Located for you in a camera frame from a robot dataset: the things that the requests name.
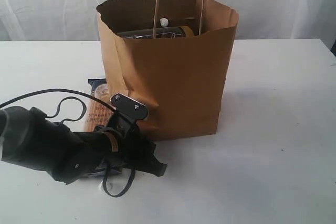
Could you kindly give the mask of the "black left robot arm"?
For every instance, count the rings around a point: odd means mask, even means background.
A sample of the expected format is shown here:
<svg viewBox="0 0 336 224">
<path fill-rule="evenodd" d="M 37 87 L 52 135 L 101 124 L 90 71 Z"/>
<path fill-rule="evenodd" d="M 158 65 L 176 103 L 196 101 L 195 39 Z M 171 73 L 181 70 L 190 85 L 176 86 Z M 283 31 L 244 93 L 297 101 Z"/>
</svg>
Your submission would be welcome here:
<svg viewBox="0 0 336 224">
<path fill-rule="evenodd" d="M 47 172 L 65 184 L 108 176 L 121 168 L 163 176 L 167 165 L 155 158 L 155 144 L 137 125 L 147 118 L 147 107 L 116 93 L 108 108 L 113 113 L 106 125 L 73 132 L 38 108 L 7 101 L 1 105 L 1 161 Z"/>
</svg>

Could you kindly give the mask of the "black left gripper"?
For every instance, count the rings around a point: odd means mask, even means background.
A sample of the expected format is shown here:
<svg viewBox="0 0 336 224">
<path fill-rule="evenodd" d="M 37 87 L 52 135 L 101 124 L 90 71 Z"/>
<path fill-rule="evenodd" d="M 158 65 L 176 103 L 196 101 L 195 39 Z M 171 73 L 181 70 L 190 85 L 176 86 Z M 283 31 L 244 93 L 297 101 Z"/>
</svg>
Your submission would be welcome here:
<svg viewBox="0 0 336 224">
<path fill-rule="evenodd" d="M 137 121 L 148 117 L 147 107 L 121 93 L 114 94 L 110 102 L 118 112 L 113 114 L 106 127 L 100 131 L 111 133 L 118 149 L 112 152 L 112 161 L 108 161 L 110 167 L 106 170 L 135 168 L 156 177 L 163 176 L 167 165 L 156 159 L 156 145 L 141 133 L 137 125 Z"/>
</svg>

